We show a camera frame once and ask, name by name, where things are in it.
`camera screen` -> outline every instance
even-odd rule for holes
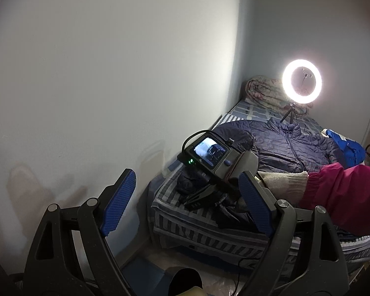
[[[194,152],[211,167],[215,167],[226,153],[226,149],[211,138],[205,138],[195,148]]]

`blue jacket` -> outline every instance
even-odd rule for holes
[[[241,151],[259,157],[259,170],[266,172],[319,172],[324,165],[339,162],[346,168],[343,152],[336,142],[320,134],[302,134],[298,124],[280,123],[271,118],[232,121],[214,129],[223,138],[232,138]]]
[[[350,139],[342,139],[339,134],[329,129],[326,130],[326,135],[336,141],[344,153],[348,168],[359,165],[365,159],[366,150],[359,143]]]

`plastic sheet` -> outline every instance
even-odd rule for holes
[[[183,267],[196,269],[202,278],[203,290],[210,295],[232,296],[235,291],[238,272],[226,272],[220,268],[206,265],[173,249],[158,249],[150,246],[140,256],[166,271],[171,276]],[[240,276],[239,286],[235,295],[241,290],[246,280],[246,276]]]

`tripod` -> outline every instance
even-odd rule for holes
[[[303,81],[301,82],[301,86],[300,86],[299,92],[297,94],[300,94],[300,91],[303,88],[304,80],[307,77],[311,78],[313,76],[312,74],[308,74],[307,72],[305,72],[304,69],[303,69],[303,74],[304,74],[304,78],[303,78]],[[290,104],[290,109],[288,110],[287,113],[285,113],[284,117],[281,119],[280,122],[282,123],[286,119],[286,117],[288,117],[288,115],[290,114],[289,123],[293,123],[293,118],[295,116],[295,111],[296,111],[296,103],[291,103]]]
[[[295,115],[295,110],[296,110],[296,103],[291,103],[290,109],[288,110],[287,113],[285,113],[285,115],[283,116],[280,122],[283,122],[286,119],[286,117],[288,117],[288,115],[290,114],[289,123],[293,123],[293,117]]]

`striped bed sheet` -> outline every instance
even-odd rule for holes
[[[229,113],[223,115],[216,125],[242,119],[269,119],[256,115],[255,106],[249,109],[246,106],[243,115],[239,116],[238,112],[243,109],[244,103],[240,101]],[[305,121],[304,124],[305,130],[310,134],[322,130],[315,121]],[[183,168],[183,164],[176,160],[149,184],[148,221],[153,242],[160,247],[191,247],[232,264],[237,264],[242,257],[260,258],[267,245],[265,235],[243,230],[219,229],[212,219],[212,208],[194,211],[184,208],[179,202],[180,194],[175,190]],[[284,276],[285,273],[289,275],[293,268],[299,243],[300,239],[294,237],[283,271]],[[341,247],[347,263],[370,260],[370,236],[341,242]],[[244,262],[243,266],[253,268],[256,263],[257,261]]]

